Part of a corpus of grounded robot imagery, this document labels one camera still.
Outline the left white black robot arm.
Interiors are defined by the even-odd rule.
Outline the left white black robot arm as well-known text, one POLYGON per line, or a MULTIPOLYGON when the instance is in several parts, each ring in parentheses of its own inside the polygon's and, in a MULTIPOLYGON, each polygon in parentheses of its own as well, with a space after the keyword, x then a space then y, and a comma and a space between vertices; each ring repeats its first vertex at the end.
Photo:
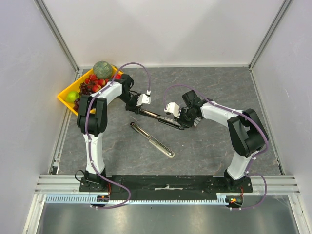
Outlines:
POLYGON ((105 91, 80 98, 77 126, 83 133, 87 151, 87 166, 80 180, 81 192, 102 192, 107 188, 102 139, 108 125, 108 104, 119 98, 125 103, 125 110, 138 114, 140 93, 131 92, 133 85, 134 80, 122 74, 120 79, 108 84, 105 91))

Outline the white black stapler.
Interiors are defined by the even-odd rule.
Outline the white black stapler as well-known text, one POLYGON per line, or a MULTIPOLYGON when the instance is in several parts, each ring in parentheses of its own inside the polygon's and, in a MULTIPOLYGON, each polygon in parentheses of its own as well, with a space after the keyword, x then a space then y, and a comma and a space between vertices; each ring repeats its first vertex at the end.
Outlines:
POLYGON ((160 150, 162 153, 164 153, 168 158, 173 158, 175 156, 175 153, 165 146, 163 143, 161 143, 158 139, 156 139, 154 136, 152 136, 150 133, 148 133, 146 130, 144 130, 142 127, 137 125, 134 122, 130 123, 130 126, 139 134, 144 136, 148 141, 154 145, 158 150, 160 150))

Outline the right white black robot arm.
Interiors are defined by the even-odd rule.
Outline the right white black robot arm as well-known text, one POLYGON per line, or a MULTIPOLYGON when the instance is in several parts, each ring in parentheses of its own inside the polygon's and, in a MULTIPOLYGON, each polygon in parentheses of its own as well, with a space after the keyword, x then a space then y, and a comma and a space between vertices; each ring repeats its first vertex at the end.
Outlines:
POLYGON ((178 123, 183 127, 195 125, 199 119, 208 119, 228 128, 234 156, 224 172, 223 186, 229 192, 236 191, 249 171, 253 156, 269 143, 268 135, 257 113, 222 106, 210 99, 201 99, 191 90, 182 95, 186 107, 180 107, 178 123))

